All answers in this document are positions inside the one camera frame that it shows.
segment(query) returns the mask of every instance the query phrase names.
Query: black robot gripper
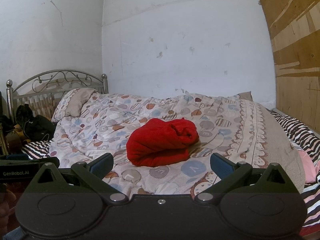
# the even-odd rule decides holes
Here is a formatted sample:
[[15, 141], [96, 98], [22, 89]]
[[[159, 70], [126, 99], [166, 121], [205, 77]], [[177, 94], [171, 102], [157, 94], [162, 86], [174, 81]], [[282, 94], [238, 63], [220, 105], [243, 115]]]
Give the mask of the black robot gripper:
[[302, 239], [307, 209], [281, 165], [256, 169], [217, 153], [221, 181], [196, 195], [133, 195], [107, 183], [106, 153], [91, 163], [42, 165], [21, 196], [16, 217], [24, 239]]

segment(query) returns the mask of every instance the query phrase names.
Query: white wall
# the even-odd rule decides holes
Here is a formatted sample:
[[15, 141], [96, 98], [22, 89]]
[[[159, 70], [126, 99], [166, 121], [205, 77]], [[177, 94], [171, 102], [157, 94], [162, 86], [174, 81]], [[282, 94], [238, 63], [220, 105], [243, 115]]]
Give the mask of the white wall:
[[276, 101], [259, 0], [105, 0], [103, 71], [111, 93], [166, 98], [183, 91]]
[[103, 0], [0, 0], [0, 90], [35, 74], [74, 68], [102, 74]]

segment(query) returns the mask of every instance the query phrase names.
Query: folded red cloth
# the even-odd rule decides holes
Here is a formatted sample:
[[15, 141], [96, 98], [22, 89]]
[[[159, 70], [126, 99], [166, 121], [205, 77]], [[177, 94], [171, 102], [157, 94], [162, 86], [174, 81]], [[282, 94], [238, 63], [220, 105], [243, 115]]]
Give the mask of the folded red cloth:
[[178, 163], [189, 159], [188, 147], [198, 140], [196, 126], [189, 120], [165, 122], [153, 118], [130, 135], [127, 157], [136, 166]]

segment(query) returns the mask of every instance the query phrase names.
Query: metal headboard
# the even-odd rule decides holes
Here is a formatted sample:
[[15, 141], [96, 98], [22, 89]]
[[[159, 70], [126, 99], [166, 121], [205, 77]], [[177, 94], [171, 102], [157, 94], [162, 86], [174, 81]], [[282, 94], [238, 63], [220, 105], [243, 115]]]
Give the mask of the metal headboard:
[[[78, 83], [81, 85], [81, 87], [95, 88], [100, 93], [107, 94], [107, 75], [102, 74], [101, 78], [102, 80], [87, 72], [74, 69], [55, 69], [34, 75], [33, 77], [22, 82], [16, 88], [12, 88], [13, 82], [9, 79], [6, 82], [9, 117], [13, 123], [15, 123], [15, 110], [19, 105], [25, 103], [30, 105], [30, 108], [36, 115], [41, 114], [47, 117], [52, 116], [55, 110], [56, 101], [60, 100], [65, 93], [73, 89], [73, 87], [70, 86], [68, 88], [62, 88], [62, 86], [65, 84], [72, 85], [73, 83]], [[32, 82], [32, 93], [14, 95], [14, 93], [17, 93], [18, 89], [29, 82]], [[55, 85], [56, 88], [48, 89], [49, 85]]]

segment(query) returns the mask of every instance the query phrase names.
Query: metal ball finial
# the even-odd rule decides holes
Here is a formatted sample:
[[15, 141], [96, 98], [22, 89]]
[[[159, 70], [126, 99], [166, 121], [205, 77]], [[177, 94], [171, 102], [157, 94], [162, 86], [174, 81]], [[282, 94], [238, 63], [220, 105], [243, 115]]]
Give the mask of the metal ball finial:
[[9, 88], [9, 87], [12, 87], [12, 80], [11, 79], [8, 79], [7, 82], [5, 83], [5, 85]]

